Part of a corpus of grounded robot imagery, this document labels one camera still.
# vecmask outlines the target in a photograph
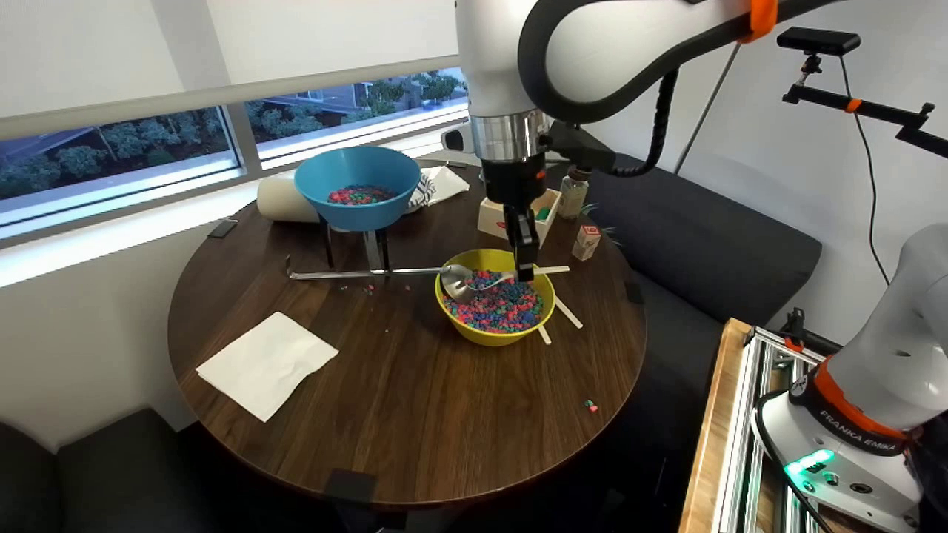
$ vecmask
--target wooden stick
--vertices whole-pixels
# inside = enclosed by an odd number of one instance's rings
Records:
[[[571,311],[570,308],[567,307],[566,304],[563,303],[563,301],[560,300],[558,296],[556,297],[556,307],[559,308],[559,310],[562,311],[564,315],[566,315],[566,318],[570,319],[570,322],[572,322],[573,325],[576,326],[576,329],[583,328],[583,322],[579,321],[576,315],[573,314],[573,311]]]
[[[546,332],[546,328],[543,327],[542,324],[539,327],[539,335],[543,337],[543,343],[545,343],[547,346],[553,344],[553,341],[550,340],[550,334]]]

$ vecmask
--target round wooden table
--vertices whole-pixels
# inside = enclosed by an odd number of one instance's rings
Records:
[[[508,248],[477,231],[479,170],[455,170],[470,192],[388,229],[392,267],[436,267],[467,249]],[[633,274],[606,238],[592,259],[576,260],[578,223],[557,219],[538,263],[572,268],[553,282],[585,327],[557,311],[546,324],[552,345],[531,335],[487,348],[454,330],[432,277],[291,281],[283,267],[290,253],[298,271],[328,269],[319,227],[272,223],[254,203],[234,218],[240,223],[205,241],[178,280],[168,318],[172,367],[208,431],[292,487],[330,497],[360,492],[351,497],[400,509],[487,496],[582,450],[638,377],[646,328]],[[360,234],[334,233],[333,252],[337,269],[366,268]],[[372,295],[362,290],[369,283]],[[264,423],[194,369],[276,311],[339,353]]]

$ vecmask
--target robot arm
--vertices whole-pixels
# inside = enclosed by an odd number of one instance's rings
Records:
[[[777,20],[833,1],[782,0]],[[457,0],[473,151],[487,197],[504,205],[519,279],[533,279],[530,203],[545,189],[545,153],[611,171],[614,154],[579,124],[614,115],[681,64],[749,35],[751,3]],[[549,127],[544,114],[558,122]]]

